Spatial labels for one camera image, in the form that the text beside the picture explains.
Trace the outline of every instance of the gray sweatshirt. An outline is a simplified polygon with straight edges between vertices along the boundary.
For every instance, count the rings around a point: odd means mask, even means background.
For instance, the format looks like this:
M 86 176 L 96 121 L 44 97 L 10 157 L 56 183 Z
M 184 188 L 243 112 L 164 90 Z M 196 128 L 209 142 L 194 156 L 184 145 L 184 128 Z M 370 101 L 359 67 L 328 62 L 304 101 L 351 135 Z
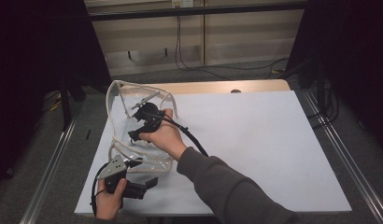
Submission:
M 275 203 L 252 179 L 217 157 L 205 157 L 188 147 L 177 171 L 190 179 L 222 224 L 302 223 L 296 213 Z

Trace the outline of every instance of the black cord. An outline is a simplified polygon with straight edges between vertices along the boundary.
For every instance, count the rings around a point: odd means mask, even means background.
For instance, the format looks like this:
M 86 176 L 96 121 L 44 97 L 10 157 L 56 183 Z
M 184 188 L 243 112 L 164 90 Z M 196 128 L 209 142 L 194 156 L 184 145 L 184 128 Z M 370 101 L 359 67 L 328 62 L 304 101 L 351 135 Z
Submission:
M 325 105 L 325 108 L 320 108 L 319 109 L 319 112 L 316 113 L 316 114 L 313 114 L 313 115 L 307 115 L 307 118 L 308 119 L 312 119 L 316 116 L 319 116 L 319 115 L 322 115 L 322 116 L 328 116 L 327 115 L 327 111 L 331 109 L 331 115 L 333 114 L 333 101 L 332 101 L 332 98 L 331 98 L 331 95 L 332 95 L 332 88 L 329 89 L 329 93 L 328 95 L 326 96 L 326 105 Z
M 181 51 L 181 42 L 180 42 L 180 17 L 177 17 L 177 46 L 176 46 L 176 50 L 175 50 L 175 64 L 177 65 L 177 68 L 180 70 L 180 71 L 185 71 L 185 72 L 190 72 L 190 71 L 200 71 L 200 72 L 205 72 L 205 73 L 209 73 L 209 74 L 212 74 L 216 77 L 220 77 L 220 78 L 223 78 L 225 80 L 230 80 L 229 78 L 227 77 L 223 77 L 223 76 L 220 76 L 218 74 L 215 74 L 213 72 L 209 72 L 209 71 L 206 71 L 206 70 L 202 70 L 204 68 L 227 68 L 227 69 L 235 69 L 235 70 L 245 70 L 245 71 L 250 71 L 250 70 L 258 70 L 258 69 L 264 69 L 266 67 L 273 67 L 273 65 L 275 65 L 276 63 L 279 63 L 279 62 L 282 62 L 282 61 L 285 61 L 285 60 L 288 60 L 289 58 L 288 57 L 283 57 L 283 58 L 280 58 L 272 63 L 269 63 L 267 65 L 264 65 L 264 66 L 259 66 L 259 67 L 251 67 L 251 68 L 241 68 L 241 67 L 232 67 L 232 66 L 225 66 L 225 65 L 207 65 L 207 66 L 197 66 L 197 67 L 189 67 L 188 65 L 186 65 L 184 62 L 183 62 L 183 59 L 182 59 L 182 51 Z M 181 68 L 179 67 L 178 63 L 177 63 L 177 54 L 179 54 L 179 59 L 180 59 L 180 62 L 183 64 L 183 66 L 185 68 Z
M 181 68 L 179 67 L 179 65 L 177 64 L 177 53 L 179 52 L 179 58 L 180 58 L 180 61 L 182 62 L 182 64 L 186 67 L 185 68 Z M 177 17 L 177 46 L 176 46 L 176 49 L 175 49 L 175 64 L 177 65 L 177 69 L 179 69 L 180 71 L 184 71 L 184 72 L 190 72 L 190 71 L 200 71 L 200 72 L 205 72 L 205 73 L 209 73 L 211 75 L 214 75 L 216 77 L 219 77 L 219 78 L 223 78 L 225 80 L 229 80 L 229 78 L 227 77 L 223 77 L 223 76 L 220 76 L 218 74 L 215 74 L 213 72 L 209 72 L 209 71 L 206 71 L 206 70 L 202 70 L 200 68 L 202 67 L 195 67 L 195 68 L 190 68 L 188 65 L 186 65 L 184 62 L 183 62 L 183 59 L 182 59 L 182 52 L 180 50 L 180 17 Z
M 92 211 L 93 211 L 93 214 L 96 216 L 96 196 L 100 193 L 102 193 L 102 191 L 106 190 L 106 189 L 103 189 L 103 190 L 100 190 L 99 192 L 97 192 L 95 194 L 95 186 L 96 186 L 96 182 L 97 182 L 97 179 L 96 177 L 99 176 L 99 174 L 102 172 L 102 170 L 104 170 L 104 168 L 107 166 L 109 162 L 105 163 L 99 170 L 98 170 L 98 173 L 96 173 L 96 176 L 95 176 L 95 179 L 93 180 L 93 183 L 92 183 L 92 202 L 90 203 L 90 205 L 92 206 Z
M 168 117 L 168 119 L 166 118 L 163 118 L 161 116 L 158 116 L 158 115 L 154 115 L 154 114 L 150 114 L 150 113 L 146 113 L 146 112 L 143 112 L 144 114 L 146 115 L 149 115 L 151 117 L 154 117 L 156 119 L 161 119 L 161 120 L 165 120 L 167 121 L 168 123 L 171 123 L 171 124 L 174 124 L 175 126 L 177 126 L 184 134 L 186 134 L 186 136 L 188 136 L 191 141 L 197 146 L 198 150 L 201 152 L 201 154 L 205 155 L 206 157 L 208 157 L 208 154 L 206 153 L 206 150 L 203 148 L 203 146 L 201 146 L 201 144 L 198 142 L 197 138 L 194 137 L 194 135 L 192 135 L 191 132 L 189 132 L 188 128 L 186 127 L 183 127 L 182 125 L 176 123 L 173 119 L 171 119 L 170 117 Z
M 327 118 L 322 123 L 312 127 L 312 129 L 314 129 L 314 130 L 317 129 L 317 128 L 325 127 L 325 126 L 327 126 L 329 124 L 332 124 L 337 119 L 337 117 L 338 117 L 339 110 L 340 110 L 340 106 L 339 106 L 339 102 L 338 102 L 338 96 L 333 91 L 332 88 L 330 88 L 330 92 L 328 93 L 327 101 L 328 101 L 328 104 L 330 104 L 330 108 L 332 109 L 332 111 L 331 111 L 330 115 L 328 115 Z

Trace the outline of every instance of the power outlet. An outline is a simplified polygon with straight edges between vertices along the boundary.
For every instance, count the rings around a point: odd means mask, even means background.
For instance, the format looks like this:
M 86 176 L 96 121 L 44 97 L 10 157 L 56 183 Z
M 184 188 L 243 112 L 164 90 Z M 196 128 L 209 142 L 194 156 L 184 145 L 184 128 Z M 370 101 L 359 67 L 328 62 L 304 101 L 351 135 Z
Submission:
M 183 6 L 182 7 L 194 7 L 193 0 L 183 0 Z
M 172 8 L 182 7 L 182 0 L 172 0 Z

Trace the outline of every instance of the finger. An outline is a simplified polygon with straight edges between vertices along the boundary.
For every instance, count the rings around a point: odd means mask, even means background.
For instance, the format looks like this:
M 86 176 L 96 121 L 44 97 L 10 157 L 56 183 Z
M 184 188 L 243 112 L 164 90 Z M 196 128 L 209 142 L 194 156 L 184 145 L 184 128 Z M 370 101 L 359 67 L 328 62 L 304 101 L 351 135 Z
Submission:
M 150 141 L 150 135 L 151 135 L 151 133 L 140 133 L 139 134 L 139 138 L 142 139 L 142 140 L 151 142 Z
M 166 116 L 172 118 L 174 116 L 174 110 L 172 109 L 169 109 L 169 108 L 166 108 L 163 110 L 163 112 L 165 113 Z
M 125 190 L 125 186 L 127 185 L 127 180 L 122 178 L 120 181 L 119 181 L 119 184 L 118 186 L 116 187 L 115 189 L 115 192 L 114 192 L 114 196 L 116 198 L 122 198 L 122 193 L 124 192 Z
M 101 191 L 105 189 L 105 180 L 104 179 L 100 179 L 98 180 L 98 190 L 97 192 Z

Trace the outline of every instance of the left hand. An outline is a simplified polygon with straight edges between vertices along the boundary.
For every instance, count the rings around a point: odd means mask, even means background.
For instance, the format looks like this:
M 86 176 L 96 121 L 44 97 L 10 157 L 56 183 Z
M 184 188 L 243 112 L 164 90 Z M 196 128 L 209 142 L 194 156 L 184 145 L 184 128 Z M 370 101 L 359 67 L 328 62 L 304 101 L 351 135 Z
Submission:
M 96 196 L 96 217 L 105 220 L 116 220 L 122 202 L 122 193 L 127 185 L 126 179 L 121 179 L 113 194 L 102 191 Z M 105 189 L 105 180 L 98 181 L 97 192 Z

